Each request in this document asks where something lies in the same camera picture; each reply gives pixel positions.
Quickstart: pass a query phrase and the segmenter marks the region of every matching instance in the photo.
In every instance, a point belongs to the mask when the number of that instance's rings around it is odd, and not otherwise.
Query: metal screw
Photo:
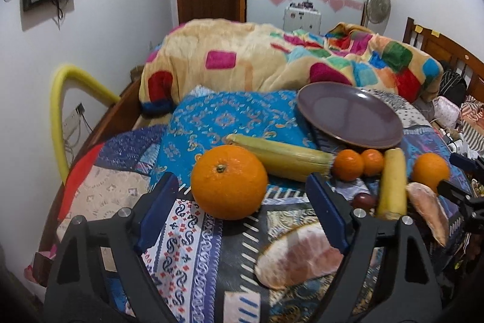
[[[131,215],[131,208],[129,208],[129,207],[120,208],[119,211],[118,211],[118,215],[121,218],[129,217]]]
[[[408,225],[410,226],[412,223],[413,223],[413,219],[410,218],[408,215],[405,215],[402,217],[402,222],[405,224],[405,225]]]
[[[366,216],[366,212],[362,208],[355,208],[353,210],[353,215],[355,215],[357,218],[364,218]]]
[[[71,219],[71,223],[79,225],[80,223],[82,223],[83,220],[84,217],[82,215],[76,215],[74,218]]]

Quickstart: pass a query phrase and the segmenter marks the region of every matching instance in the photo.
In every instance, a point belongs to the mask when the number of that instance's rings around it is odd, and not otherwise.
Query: black bag
[[[439,96],[447,98],[459,108],[466,100],[467,83],[459,73],[456,73],[445,61],[440,61],[444,68],[442,81],[440,82]]]

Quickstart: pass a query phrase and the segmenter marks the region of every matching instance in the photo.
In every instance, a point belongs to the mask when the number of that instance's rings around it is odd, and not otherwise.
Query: tangerine
[[[433,152],[420,155],[413,165],[412,180],[427,185],[436,195],[437,185],[442,180],[448,180],[451,170],[447,161]]]
[[[361,154],[364,162],[363,174],[366,176],[375,176],[380,174],[385,165],[385,159],[380,151],[365,150]]]
[[[238,220],[257,211],[269,181],[263,164],[252,152],[222,145],[200,156],[190,182],[201,209],[215,218]]]
[[[351,182],[363,174],[364,166],[359,153],[353,150],[342,150],[333,162],[332,171],[340,180]]]

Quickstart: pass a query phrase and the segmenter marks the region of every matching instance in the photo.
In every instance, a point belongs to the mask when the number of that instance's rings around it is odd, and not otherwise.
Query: colorful patchwork blanket
[[[178,105],[195,86],[214,91],[278,91],[335,81],[432,100],[442,67],[428,54],[358,26],[325,36],[270,24],[193,20],[180,25],[144,67],[139,99],[147,113]]]

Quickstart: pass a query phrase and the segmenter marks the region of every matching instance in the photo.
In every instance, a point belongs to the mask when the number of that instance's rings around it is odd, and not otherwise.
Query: wooden headboard
[[[415,24],[410,17],[407,19],[403,43],[420,48],[437,61],[449,62],[462,77],[470,77],[467,94],[484,101],[484,63],[477,56],[439,32]]]

